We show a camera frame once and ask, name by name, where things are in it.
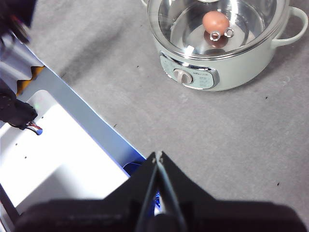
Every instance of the pot handle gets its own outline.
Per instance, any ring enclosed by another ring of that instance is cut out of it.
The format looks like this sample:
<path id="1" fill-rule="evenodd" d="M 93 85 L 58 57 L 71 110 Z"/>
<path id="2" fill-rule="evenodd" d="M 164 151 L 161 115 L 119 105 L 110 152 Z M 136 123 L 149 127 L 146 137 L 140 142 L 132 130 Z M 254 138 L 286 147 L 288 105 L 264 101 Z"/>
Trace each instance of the pot handle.
<path id="1" fill-rule="evenodd" d="M 145 0 L 140 0 L 140 1 L 143 3 L 144 6 L 147 6 L 147 5 L 148 5 L 148 3 L 146 3 Z"/>
<path id="2" fill-rule="evenodd" d="M 308 27 L 308 16 L 306 15 L 306 13 L 296 7 L 290 6 L 290 16 L 296 16 L 301 19 L 301 21 L 303 22 L 302 30 L 296 36 L 289 39 L 273 39 L 272 40 L 273 47 L 292 44 L 297 40 L 299 40 L 305 34 Z"/>

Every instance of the egg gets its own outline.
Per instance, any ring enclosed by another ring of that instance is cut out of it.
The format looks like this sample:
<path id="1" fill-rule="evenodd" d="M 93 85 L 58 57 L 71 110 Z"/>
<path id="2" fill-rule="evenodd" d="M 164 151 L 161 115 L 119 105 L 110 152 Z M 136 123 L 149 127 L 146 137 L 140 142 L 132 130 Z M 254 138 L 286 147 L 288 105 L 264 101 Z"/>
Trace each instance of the egg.
<path id="1" fill-rule="evenodd" d="M 210 11 L 204 15 L 203 25 L 209 34 L 219 31 L 222 36 L 224 31 L 230 26 L 230 22 L 225 14 L 219 11 Z"/>

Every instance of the pot rim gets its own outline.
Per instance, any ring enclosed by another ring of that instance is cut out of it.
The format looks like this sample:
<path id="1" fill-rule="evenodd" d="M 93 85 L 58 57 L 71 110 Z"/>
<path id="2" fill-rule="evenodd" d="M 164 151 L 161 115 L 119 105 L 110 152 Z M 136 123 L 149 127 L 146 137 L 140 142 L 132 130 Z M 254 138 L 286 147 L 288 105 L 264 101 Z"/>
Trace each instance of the pot rim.
<path id="1" fill-rule="evenodd" d="M 173 45 L 162 33 L 160 26 L 159 26 L 159 21 L 158 21 L 158 12 L 153 12 L 151 11 L 152 7 L 152 2 L 154 0 L 149 0 L 148 3 L 148 8 L 147 8 L 147 14 L 148 14 L 148 20 L 150 22 L 150 28 L 152 31 L 152 34 L 154 35 L 155 39 L 168 51 L 171 53 L 180 56 L 185 59 L 190 59 L 190 60 L 204 60 L 204 61 L 214 61 L 214 60 L 221 60 L 221 59 L 226 59 L 226 58 L 231 58 L 234 56 L 241 55 L 247 51 L 250 51 L 260 44 L 262 44 L 264 41 L 266 41 L 268 38 L 270 38 L 276 31 L 278 31 L 283 23 L 284 20 L 282 20 L 282 17 L 288 17 L 288 10 L 289 10 L 289 3 L 290 0 L 277 0 L 277 5 L 282 4 L 282 9 L 279 9 L 277 7 L 276 12 L 274 14 L 274 17 L 270 23 L 270 25 L 254 40 L 250 41 L 249 43 L 235 49 L 229 52 L 226 52 L 221 55 L 200 55 L 200 54 L 191 54 L 187 55 L 185 52 Z"/>

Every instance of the gray carpet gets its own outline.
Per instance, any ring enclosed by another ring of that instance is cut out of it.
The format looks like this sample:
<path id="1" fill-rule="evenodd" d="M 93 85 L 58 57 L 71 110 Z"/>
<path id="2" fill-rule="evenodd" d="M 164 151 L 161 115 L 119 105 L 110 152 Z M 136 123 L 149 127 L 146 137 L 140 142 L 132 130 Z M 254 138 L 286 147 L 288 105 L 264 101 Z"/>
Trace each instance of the gray carpet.
<path id="1" fill-rule="evenodd" d="M 39 0 L 33 23 L 32 50 L 143 155 L 162 149 L 214 197 L 287 204 L 309 226 L 308 31 L 250 83 L 209 93 L 166 77 L 139 0 Z"/>

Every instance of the control panel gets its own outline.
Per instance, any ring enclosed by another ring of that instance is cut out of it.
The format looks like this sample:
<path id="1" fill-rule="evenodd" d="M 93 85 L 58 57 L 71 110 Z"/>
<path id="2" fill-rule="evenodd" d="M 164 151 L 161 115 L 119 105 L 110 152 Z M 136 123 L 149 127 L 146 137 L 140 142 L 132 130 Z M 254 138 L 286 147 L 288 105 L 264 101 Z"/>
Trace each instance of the control panel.
<path id="1" fill-rule="evenodd" d="M 170 78 L 188 88 L 210 89 L 220 81 L 219 74 L 215 69 L 181 63 L 164 55 L 160 56 L 160 61 Z"/>

